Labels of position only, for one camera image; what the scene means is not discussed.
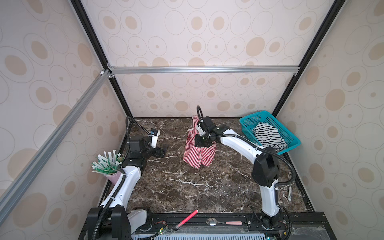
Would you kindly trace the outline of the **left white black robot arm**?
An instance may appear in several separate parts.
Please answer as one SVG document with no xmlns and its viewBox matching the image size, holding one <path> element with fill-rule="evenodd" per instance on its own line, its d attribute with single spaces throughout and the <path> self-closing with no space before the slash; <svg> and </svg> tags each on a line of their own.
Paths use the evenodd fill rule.
<svg viewBox="0 0 384 240">
<path fill-rule="evenodd" d="M 91 208 L 87 215 L 87 235 L 89 240 L 100 239 L 107 235 L 113 240 L 130 240 L 136 230 L 148 231 L 152 227 L 152 212 L 149 208 L 134 209 L 127 212 L 127 206 L 132 192 L 140 180 L 151 157 L 163 158 L 167 147 L 159 147 L 157 140 L 160 131 L 145 130 L 145 135 L 131 137 L 133 125 L 142 126 L 132 117 L 126 117 L 126 140 L 128 150 L 122 161 L 115 153 L 101 156 L 102 166 L 117 164 L 118 179 L 114 188 L 99 207 Z"/>
</svg>

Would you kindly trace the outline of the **red white striped tank top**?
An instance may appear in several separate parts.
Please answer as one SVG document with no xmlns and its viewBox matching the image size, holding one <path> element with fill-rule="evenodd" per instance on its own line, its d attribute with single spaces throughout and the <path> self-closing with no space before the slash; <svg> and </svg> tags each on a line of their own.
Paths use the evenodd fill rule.
<svg viewBox="0 0 384 240">
<path fill-rule="evenodd" d="M 213 145 L 205 148 L 205 147 L 196 147 L 195 146 L 195 135 L 199 135 L 199 132 L 196 128 L 197 123 L 199 121 L 198 116 L 193 116 L 193 127 L 188 130 L 188 137 L 186 140 L 186 147 L 183 156 L 183 160 L 189 164 L 191 167 L 199 169 L 201 165 L 209 167 L 213 162 L 217 146 L 216 143 L 213 142 Z"/>
</svg>

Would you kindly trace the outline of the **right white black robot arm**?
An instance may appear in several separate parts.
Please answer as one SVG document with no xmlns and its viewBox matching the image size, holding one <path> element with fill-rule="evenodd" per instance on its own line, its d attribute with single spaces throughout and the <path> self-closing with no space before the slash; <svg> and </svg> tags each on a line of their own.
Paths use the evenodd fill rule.
<svg viewBox="0 0 384 240">
<path fill-rule="evenodd" d="M 198 134 L 195 135 L 195 146 L 208 148 L 213 143 L 221 143 L 240 153 L 253 164 L 252 178 L 259 185 L 262 197 L 260 214 L 255 214 L 266 230 L 272 230 L 283 219 L 279 205 L 278 190 L 292 184 L 296 179 L 296 171 L 283 157 L 279 156 L 272 147 L 262 147 L 238 135 L 227 125 L 217 126 L 209 116 L 204 116 L 200 106 L 197 106 Z M 284 162 L 291 172 L 291 177 L 279 181 L 280 161 Z"/>
</svg>

